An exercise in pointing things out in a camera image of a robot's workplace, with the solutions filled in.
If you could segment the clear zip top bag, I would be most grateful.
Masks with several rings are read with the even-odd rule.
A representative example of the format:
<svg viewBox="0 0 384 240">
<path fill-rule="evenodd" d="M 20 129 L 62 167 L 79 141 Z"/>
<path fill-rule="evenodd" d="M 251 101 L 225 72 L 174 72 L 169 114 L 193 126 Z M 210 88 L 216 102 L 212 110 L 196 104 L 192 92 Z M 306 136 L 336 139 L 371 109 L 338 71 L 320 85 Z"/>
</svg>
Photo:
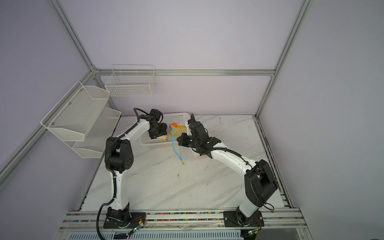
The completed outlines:
<svg viewBox="0 0 384 240">
<path fill-rule="evenodd" d="M 196 158 L 199 155 L 195 146 L 193 146 L 193 139 L 190 129 L 187 125 L 177 125 L 176 123 L 170 124 L 170 135 L 171 135 L 171 144 L 174 153 L 180 160 L 182 166 L 185 165 L 186 155 L 188 154 L 186 150 L 182 150 L 182 148 L 189 149 L 189 152 Z"/>
</svg>

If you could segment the cream white garlic bulb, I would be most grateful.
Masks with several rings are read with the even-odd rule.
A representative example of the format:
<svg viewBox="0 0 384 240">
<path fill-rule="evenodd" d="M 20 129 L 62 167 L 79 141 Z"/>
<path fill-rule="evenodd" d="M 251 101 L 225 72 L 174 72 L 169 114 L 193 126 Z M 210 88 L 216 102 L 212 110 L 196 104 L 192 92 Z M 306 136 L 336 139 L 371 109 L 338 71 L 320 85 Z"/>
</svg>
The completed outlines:
<svg viewBox="0 0 384 240">
<path fill-rule="evenodd" d="M 161 140 L 161 141 L 166 141 L 167 140 L 167 136 L 160 136 L 160 137 L 157 137 L 158 140 Z"/>
</svg>

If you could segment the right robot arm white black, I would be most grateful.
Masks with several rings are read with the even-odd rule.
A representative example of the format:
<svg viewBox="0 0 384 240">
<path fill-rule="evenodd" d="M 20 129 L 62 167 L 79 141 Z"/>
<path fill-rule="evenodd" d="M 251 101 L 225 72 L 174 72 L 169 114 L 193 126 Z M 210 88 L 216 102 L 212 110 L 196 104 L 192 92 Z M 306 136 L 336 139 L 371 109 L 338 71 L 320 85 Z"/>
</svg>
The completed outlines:
<svg viewBox="0 0 384 240">
<path fill-rule="evenodd" d="M 218 138 L 209 136 L 206 128 L 193 114 L 186 123 L 186 129 L 187 131 L 177 138 L 180 147 L 190 148 L 199 156 L 217 160 L 243 177 L 246 198 L 237 207 L 239 219 L 251 218 L 259 208 L 267 204 L 279 188 L 267 161 L 251 160 L 229 149 Z"/>
</svg>

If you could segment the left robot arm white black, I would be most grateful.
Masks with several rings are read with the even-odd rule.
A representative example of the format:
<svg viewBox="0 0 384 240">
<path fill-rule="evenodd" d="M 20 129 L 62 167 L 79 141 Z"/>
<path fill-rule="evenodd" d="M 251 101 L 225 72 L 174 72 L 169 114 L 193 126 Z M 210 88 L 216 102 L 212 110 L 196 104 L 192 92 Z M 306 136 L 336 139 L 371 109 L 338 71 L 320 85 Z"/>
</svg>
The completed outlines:
<svg viewBox="0 0 384 240">
<path fill-rule="evenodd" d="M 157 109 L 149 113 L 134 108 L 137 121 L 117 137 L 106 140 L 105 166 L 111 174 L 112 199 L 102 206 L 108 207 L 107 220 L 119 224 L 129 224 L 129 200 L 124 193 L 123 177 L 134 162 L 132 143 L 147 133 L 151 139 L 167 135 L 167 125 L 163 123 L 164 115 Z"/>
</svg>

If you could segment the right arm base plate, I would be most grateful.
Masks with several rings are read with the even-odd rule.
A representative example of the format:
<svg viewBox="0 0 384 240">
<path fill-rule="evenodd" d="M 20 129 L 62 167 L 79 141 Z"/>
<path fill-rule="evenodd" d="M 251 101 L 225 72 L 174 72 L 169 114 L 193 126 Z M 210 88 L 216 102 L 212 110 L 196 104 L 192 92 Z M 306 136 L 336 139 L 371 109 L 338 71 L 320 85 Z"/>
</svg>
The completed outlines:
<svg viewBox="0 0 384 240">
<path fill-rule="evenodd" d="M 261 211 L 255 211 L 250 217 L 246 217 L 240 211 L 224 211 L 225 227 L 264 227 L 264 218 Z"/>
</svg>

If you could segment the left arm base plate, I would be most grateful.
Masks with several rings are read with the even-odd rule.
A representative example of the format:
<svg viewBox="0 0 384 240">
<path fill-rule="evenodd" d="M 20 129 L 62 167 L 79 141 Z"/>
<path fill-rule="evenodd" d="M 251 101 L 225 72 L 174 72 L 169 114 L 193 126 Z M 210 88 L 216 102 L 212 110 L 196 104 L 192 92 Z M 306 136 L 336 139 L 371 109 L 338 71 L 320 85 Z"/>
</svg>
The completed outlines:
<svg viewBox="0 0 384 240">
<path fill-rule="evenodd" d="M 104 229 L 134 229 L 145 222 L 145 212 L 117 211 L 108 209 Z"/>
</svg>

